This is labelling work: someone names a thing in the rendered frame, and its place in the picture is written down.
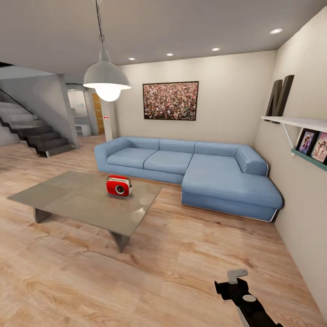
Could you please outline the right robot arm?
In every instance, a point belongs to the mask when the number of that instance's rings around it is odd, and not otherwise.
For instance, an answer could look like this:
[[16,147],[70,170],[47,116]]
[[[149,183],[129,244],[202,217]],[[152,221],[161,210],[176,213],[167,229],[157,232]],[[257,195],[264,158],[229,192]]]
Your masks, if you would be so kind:
[[228,282],[217,283],[215,287],[223,300],[232,299],[238,307],[238,314],[244,327],[283,327],[276,324],[265,312],[258,299],[248,292],[246,281],[238,279],[248,276],[246,268],[227,270]]

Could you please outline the radio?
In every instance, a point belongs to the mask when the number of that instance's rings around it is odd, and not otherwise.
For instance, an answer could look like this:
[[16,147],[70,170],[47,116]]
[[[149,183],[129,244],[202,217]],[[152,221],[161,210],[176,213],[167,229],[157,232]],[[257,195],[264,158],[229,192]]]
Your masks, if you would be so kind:
[[110,179],[107,181],[108,193],[119,196],[128,196],[131,193],[131,182],[127,177],[109,176]]

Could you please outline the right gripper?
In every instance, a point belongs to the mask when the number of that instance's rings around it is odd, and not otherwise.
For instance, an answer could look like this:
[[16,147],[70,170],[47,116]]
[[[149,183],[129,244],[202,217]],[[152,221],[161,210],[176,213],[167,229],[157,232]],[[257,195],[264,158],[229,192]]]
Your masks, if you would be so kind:
[[215,287],[218,294],[221,294],[223,300],[233,299],[235,291],[243,290],[248,291],[248,286],[246,281],[243,279],[238,280],[238,284],[229,284],[229,282],[217,283],[215,281]]

